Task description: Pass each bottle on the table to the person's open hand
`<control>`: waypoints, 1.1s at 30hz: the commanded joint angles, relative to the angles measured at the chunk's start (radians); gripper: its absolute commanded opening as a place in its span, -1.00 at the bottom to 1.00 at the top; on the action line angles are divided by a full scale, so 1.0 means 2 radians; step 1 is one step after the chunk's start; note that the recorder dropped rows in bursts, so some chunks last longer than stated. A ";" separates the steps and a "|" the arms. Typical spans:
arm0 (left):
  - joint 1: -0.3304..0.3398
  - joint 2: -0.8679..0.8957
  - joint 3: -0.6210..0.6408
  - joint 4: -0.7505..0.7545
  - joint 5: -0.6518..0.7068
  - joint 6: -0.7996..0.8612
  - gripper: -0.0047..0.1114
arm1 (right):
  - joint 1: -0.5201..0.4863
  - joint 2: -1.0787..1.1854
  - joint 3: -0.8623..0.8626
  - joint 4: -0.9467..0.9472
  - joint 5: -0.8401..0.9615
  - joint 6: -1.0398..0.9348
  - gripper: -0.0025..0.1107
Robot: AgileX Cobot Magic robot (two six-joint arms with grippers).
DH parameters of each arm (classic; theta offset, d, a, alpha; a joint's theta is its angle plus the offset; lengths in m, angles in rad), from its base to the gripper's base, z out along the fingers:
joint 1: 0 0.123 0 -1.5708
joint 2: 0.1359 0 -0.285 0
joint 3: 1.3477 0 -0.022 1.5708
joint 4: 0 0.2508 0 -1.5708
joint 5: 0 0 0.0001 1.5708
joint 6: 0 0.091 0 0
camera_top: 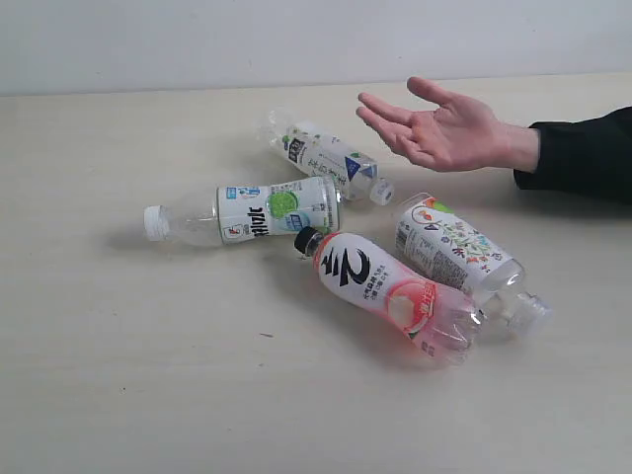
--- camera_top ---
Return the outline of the person's open bare hand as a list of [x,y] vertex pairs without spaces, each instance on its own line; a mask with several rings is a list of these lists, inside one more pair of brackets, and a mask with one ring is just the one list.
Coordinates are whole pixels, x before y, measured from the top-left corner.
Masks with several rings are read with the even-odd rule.
[[407,89],[436,109],[414,112],[368,93],[358,95],[357,116],[393,153],[436,172],[536,169],[540,140],[535,129],[503,122],[484,103],[421,77],[409,78]]

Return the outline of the forearm in black sleeve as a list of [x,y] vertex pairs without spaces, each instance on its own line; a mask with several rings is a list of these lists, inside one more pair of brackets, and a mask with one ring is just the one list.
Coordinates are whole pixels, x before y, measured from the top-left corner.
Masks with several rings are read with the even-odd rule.
[[533,172],[515,170],[522,190],[555,191],[631,202],[631,109],[578,122],[539,121]]

